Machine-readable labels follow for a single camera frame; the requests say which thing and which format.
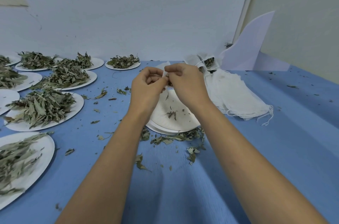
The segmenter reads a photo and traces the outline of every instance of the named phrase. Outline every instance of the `stack of paper plates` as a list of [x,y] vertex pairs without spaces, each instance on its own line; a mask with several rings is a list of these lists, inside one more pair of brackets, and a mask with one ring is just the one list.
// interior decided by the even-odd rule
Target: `stack of paper plates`
[[160,134],[174,135],[200,126],[193,113],[179,100],[174,89],[160,94],[150,121],[146,126]]

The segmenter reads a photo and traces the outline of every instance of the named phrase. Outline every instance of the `finger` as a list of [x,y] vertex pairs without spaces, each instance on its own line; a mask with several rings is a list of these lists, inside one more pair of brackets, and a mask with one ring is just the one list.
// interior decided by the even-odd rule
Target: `finger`
[[157,81],[155,81],[151,86],[155,87],[156,90],[160,93],[162,89],[167,85],[168,77],[161,77]]
[[155,82],[159,79],[161,79],[160,76],[149,76],[146,80],[146,84],[150,84],[150,83]]
[[140,76],[142,77],[142,79],[144,81],[147,80],[147,78],[150,76],[150,75],[159,75],[159,76],[162,76],[162,74],[164,73],[163,70],[161,69],[158,69],[158,68],[155,68],[155,67],[146,67],[144,68],[141,72],[140,72]]
[[185,63],[175,63],[172,65],[165,66],[165,71],[167,72],[183,72],[185,69],[186,64]]
[[180,76],[176,75],[174,72],[169,72],[168,77],[173,86],[180,80]]

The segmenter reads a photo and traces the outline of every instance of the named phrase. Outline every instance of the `hand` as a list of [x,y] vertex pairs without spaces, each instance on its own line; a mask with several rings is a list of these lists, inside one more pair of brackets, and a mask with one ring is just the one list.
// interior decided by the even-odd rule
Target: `hand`
[[132,81],[128,113],[137,114],[145,124],[159,101],[160,93],[168,83],[168,77],[161,77],[162,74],[161,69],[146,67]]
[[165,66],[165,71],[168,72],[169,80],[178,98],[193,114],[197,107],[204,107],[211,102],[203,74],[197,66],[176,63]]

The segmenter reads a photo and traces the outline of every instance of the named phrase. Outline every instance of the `forearm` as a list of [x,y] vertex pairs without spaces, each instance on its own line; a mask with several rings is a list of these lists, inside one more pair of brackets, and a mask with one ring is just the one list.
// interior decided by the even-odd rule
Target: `forearm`
[[120,223],[144,117],[127,114],[56,224]]
[[252,223],[326,223],[212,103],[194,114]]

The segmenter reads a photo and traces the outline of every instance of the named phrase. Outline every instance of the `blue tabletop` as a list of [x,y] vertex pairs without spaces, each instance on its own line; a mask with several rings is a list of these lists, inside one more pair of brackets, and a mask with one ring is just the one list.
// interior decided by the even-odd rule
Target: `blue tabletop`
[[[127,71],[102,66],[93,70],[98,75],[94,83],[71,90],[89,98],[99,95],[102,88],[108,94],[85,100],[72,119],[45,130],[54,131],[52,138],[60,149],[40,179],[0,211],[2,224],[55,222],[60,214],[55,205],[67,204],[108,142],[98,140],[97,135],[108,137],[104,132],[115,131],[127,112],[130,95],[117,94],[116,89],[130,87],[142,68],[159,63],[142,62]],[[339,223],[339,86],[293,66],[287,72],[235,73],[274,106],[274,117],[268,126],[260,125],[266,117],[259,122],[228,118],[330,223]],[[111,97],[117,100],[108,101]],[[2,127],[0,137],[13,133]],[[138,154],[143,154],[142,164],[152,172],[134,167],[122,223],[249,223],[208,140],[206,151],[189,165],[186,148],[195,143],[174,141],[153,147],[150,140],[140,142]],[[70,148],[75,152],[65,156]]]

